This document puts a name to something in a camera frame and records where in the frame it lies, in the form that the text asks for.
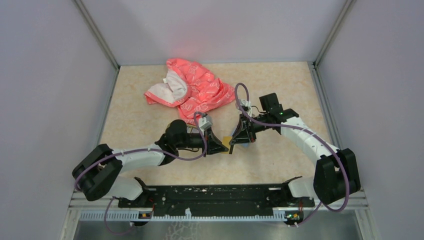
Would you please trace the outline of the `beige blue card holder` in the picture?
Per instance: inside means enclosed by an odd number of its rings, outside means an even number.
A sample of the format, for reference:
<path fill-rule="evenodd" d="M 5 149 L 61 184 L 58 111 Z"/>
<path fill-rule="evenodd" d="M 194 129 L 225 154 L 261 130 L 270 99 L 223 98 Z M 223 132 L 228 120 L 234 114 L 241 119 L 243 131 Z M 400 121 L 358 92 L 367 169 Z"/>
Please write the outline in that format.
<path fill-rule="evenodd" d="M 249 148 L 250 146 L 252 146 L 254 143 L 253 142 L 243 142 L 243 143 L 237 143 L 238 146 L 243 147 L 243 148 Z"/>

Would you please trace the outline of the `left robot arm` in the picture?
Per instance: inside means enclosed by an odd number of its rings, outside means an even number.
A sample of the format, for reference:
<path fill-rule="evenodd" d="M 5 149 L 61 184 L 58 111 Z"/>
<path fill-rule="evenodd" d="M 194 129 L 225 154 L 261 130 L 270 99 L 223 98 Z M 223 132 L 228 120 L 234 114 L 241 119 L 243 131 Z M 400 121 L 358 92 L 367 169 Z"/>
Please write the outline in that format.
<path fill-rule="evenodd" d="M 201 151 L 193 160 L 229 150 L 215 136 L 212 123 L 207 117 L 200 119 L 195 132 L 188 132 L 188 125 L 177 119 L 167 126 L 158 141 L 148 146 L 130 150 L 112 149 L 105 143 L 96 146 L 73 169 L 74 188 L 82 192 L 89 202 L 109 195 L 144 207 L 150 200 L 147 187 L 140 179 L 122 177 L 121 174 L 182 160 L 179 151 L 192 149 Z"/>

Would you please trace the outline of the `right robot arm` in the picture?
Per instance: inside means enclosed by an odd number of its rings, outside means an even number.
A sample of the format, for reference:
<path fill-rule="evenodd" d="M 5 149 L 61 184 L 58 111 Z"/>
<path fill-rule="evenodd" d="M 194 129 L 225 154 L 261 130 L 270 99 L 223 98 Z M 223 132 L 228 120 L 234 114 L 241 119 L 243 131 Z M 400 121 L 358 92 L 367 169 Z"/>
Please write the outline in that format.
<path fill-rule="evenodd" d="M 262 113 L 253 117 L 248 100 L 236 101 L 241 111 L 230 145 L 254 143 L 257 133 L 273 129 L 291 140 L 315 167 L 312 177 L 295 177 L 287 182 L 281 199 L 295 206 L 303 197 L 329 205 L 358 192 L 361 182 L 356 156 L 349 148 L 340 149 L 319 137 L 291 108 L 283 109 L 275 93 L 259 98 Z"/>

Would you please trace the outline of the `gold black-stripe credit card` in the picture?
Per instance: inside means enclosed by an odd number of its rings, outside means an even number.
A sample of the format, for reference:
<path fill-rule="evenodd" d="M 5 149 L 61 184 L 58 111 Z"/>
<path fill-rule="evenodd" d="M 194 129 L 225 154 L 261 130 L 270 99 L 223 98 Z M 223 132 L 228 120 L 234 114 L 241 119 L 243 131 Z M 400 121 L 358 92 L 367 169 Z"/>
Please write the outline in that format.
<path fill-rule="evenodd" d="M 232 136 L 224 136 L 222 139 L 222 144 L 227 148 L 227 151 L 222 152 L 223 154 L 231 155 L 234 150 L 234 146 L 230 144 Z"/>

